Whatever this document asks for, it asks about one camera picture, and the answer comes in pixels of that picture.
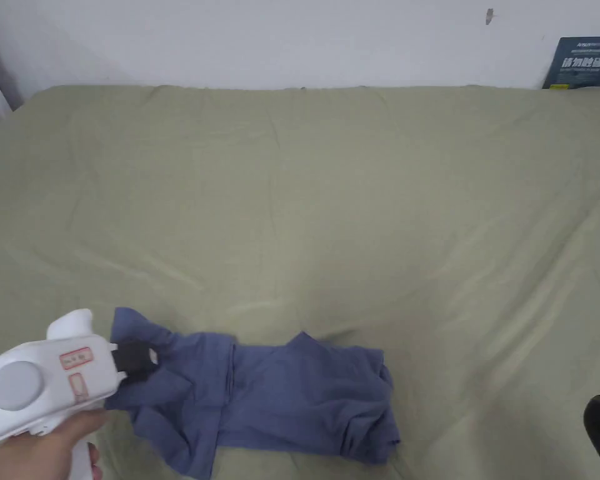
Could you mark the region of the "person's left hand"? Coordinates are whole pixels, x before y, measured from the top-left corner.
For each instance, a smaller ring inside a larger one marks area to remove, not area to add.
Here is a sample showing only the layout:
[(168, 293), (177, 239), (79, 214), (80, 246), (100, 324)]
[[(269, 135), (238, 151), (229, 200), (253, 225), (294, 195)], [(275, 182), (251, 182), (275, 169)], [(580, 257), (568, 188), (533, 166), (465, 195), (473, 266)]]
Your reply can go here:
[(68, 479), (74, 447), (106, 419), (105, 409), (80, 411), (49, 434), (10, 437), (0, 445), (0, 479)]

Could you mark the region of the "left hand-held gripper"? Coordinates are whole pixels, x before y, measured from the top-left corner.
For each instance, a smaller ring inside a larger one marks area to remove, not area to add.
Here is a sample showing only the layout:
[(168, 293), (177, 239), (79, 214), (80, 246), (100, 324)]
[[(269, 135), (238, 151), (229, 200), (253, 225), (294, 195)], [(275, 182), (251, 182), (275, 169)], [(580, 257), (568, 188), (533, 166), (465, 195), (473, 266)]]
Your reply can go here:
[(91, 310), (71, 311), (48, 326), (44, 339), (0, 354), (0, 444), (50, 434), (158, 367), (149, 342), (107, 339), (94, 332)]

